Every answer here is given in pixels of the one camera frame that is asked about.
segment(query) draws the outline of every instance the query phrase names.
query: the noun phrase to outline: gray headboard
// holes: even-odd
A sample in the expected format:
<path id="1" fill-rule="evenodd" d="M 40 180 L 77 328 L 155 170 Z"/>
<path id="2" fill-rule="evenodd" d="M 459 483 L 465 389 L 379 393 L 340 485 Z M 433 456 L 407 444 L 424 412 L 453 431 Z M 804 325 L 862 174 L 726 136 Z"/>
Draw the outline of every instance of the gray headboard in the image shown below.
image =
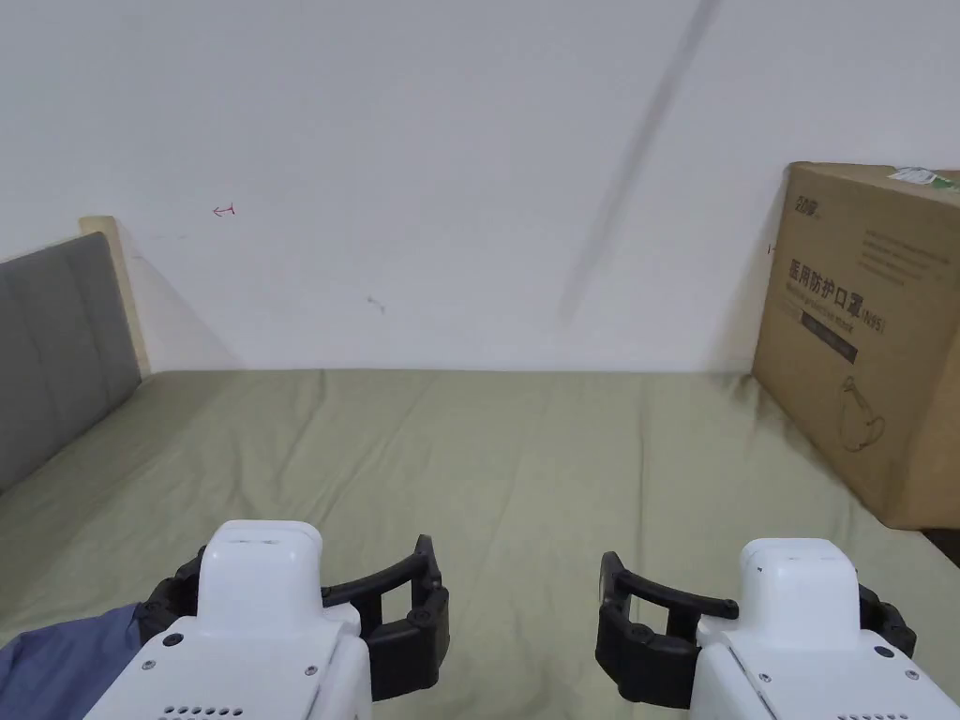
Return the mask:
<path id="1" fill-rule="evenodd" d="M 93 232 L 0 264 L 0 492 L 140 383 L 118 252 Z"/>

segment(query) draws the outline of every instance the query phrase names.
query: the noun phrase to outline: white wall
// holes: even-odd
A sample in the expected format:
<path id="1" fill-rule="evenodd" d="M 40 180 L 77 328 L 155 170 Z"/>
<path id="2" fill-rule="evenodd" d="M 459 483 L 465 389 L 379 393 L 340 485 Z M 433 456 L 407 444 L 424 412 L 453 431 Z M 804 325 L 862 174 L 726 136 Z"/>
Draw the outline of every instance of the white wall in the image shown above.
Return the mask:
<path id="1" fill-rule="evenodd" d="M 161 370 L 745 369 L 787 162 L 960 166 L 960 4 L 696 5 L 10 4 L 0 255 L 115 215 Z"/>

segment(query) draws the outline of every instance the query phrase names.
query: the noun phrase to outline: label sticker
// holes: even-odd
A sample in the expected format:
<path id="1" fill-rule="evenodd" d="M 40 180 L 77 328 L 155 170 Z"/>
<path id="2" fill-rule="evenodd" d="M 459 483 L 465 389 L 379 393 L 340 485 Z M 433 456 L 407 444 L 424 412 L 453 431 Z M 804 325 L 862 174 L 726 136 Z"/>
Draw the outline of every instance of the label sticker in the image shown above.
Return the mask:
<path id="1" fill-rule="evenodd" d="M 960 192 L 960 186 L 958 186 L 956 182 L 948 180 L 942 175 L 937 175 L 932 170 L 927 170 L 923 167 L 899 167 L 896 173 L 888 175 L 887 177 L 891 180 L 911 182 L 914 185 L 931 185 L 938 190 Z"/>

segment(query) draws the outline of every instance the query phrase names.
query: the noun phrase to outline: green bed sheet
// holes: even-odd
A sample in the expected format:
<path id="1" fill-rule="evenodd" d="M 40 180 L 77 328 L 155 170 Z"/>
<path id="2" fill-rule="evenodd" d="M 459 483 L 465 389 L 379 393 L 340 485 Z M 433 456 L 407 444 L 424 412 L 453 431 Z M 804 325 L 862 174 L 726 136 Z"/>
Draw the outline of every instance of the green bed sheet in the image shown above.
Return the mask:
<path id="1" fill-rule="evenodd" d="M 325 584 L 433 536 L 451 593 L 441 681 L 378 718 L 676 715 L 620 700 L 593 659 L 600 556 L 736 597 L 757 537 L 839 545 L 960 699 L 960 570 L 878 523 L 753 379 L 728 375 L 153 376 L 0 496 L 0 642 L 145 599 L 238 517 L 316 525 Z"/>

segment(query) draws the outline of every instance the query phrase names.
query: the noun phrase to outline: wrinkled sheet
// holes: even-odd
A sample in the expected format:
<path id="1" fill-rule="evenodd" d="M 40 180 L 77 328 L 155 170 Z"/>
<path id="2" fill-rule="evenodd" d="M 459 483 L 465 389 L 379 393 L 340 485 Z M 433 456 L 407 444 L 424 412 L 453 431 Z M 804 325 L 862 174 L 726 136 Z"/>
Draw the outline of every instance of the wrinkled sheet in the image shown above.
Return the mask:
<path id="1" fill-rule="evenodd" d="M 325 584 L 433 536 L 450 651 L 381 719 L 677 716 L 623 702 L 593 660 L 600 556 L 736 597 L 764 536 L 839 545 L 960 699 L 960 570 L 878 523 L 753 379 L 720 375 L 156 375 L 0 496 L 0 643 L 145 599 L 236 517 L 316 525 Z"/>

